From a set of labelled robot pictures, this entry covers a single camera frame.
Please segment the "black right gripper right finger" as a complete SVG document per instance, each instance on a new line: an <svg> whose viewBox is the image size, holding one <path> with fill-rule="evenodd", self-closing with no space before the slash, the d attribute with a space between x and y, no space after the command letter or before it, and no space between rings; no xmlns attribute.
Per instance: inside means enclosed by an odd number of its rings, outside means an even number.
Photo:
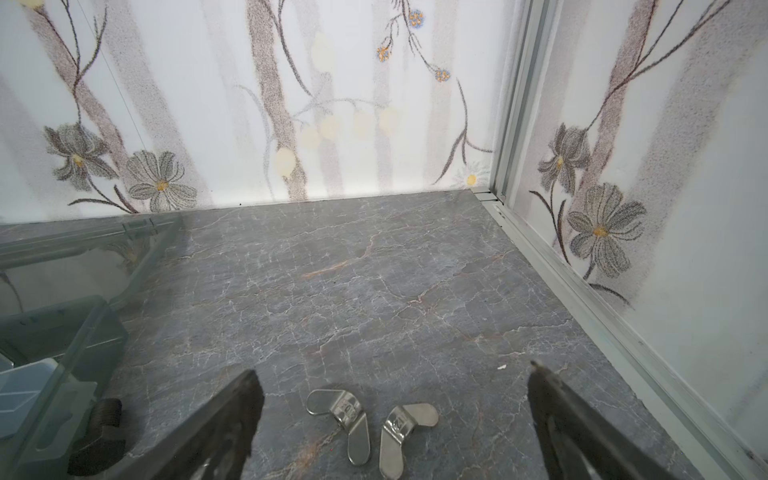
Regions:
<svg viewBox="0 0 768 480"><path fill-rule="evenodd" d="M528 400L551 479L671 479L552 370L531 363Z"/></svg>

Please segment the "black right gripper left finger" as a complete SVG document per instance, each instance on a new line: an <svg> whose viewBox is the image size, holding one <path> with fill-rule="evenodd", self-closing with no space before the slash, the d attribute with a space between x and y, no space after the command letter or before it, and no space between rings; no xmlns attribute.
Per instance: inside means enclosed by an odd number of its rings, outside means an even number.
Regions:
<svg viewBox="0 0 768 480"><path fill-rule="evenodd" d="M265 404L255 370L243 371L145 455L113 468L115 479L239 479Z"/></svg>

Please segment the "silver wing nut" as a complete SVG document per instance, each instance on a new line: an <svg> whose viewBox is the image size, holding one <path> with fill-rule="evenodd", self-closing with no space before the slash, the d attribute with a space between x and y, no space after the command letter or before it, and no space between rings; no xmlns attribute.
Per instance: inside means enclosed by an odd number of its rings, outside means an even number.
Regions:
<svg viewBox="0 0 768 480"><path fill-rule="evenodd" d="M347 458L354 466L365 465L371 455L368 419L357 397L341 389L315 389L306 401L310 415L330 415L347 434Z"/></svg>
<svg viewBox="0 0 768 480"><path fill-rule="evenodd" d="M416 427L434 427L437 409L428 403L395 406L385 419L380 439L379 471L384 479L399 479L404 472L402 445Z"/></svg>

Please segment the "black rubber knob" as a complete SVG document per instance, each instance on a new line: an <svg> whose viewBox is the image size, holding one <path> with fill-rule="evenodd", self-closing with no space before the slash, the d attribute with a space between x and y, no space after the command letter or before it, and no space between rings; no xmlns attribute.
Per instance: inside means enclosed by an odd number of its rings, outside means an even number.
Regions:
<svg viewBox="0 0 768 480"><path fill-rule="evenodd" d="M120 427L122 402L103 398L93 406L85 435L73 444L68 474L97 475L119 462L126 450L126 433Z"/></svg>

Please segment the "green compartment organizer box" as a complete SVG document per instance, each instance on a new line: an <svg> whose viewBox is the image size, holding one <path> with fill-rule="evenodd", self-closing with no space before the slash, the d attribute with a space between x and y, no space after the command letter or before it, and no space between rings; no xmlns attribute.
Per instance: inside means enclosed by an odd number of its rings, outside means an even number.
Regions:
<svg viewBox="0 0 768 480"><path fill-rule="evenodd" d="M70 479L128 333L118 313L175 240L177 214L1 248L1 475Z"/></svg>

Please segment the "aluminium corner frame post right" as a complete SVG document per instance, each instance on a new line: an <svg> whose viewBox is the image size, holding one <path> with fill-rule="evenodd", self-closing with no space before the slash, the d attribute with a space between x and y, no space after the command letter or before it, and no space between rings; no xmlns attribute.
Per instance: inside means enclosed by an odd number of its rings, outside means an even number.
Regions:
<svg viewBox="0 0 768 480"><path fill-rule="evenodd" d="M512 191L523 144L532 122L558 1L521 1L505 63L490 192L504 203Z"/></svg>

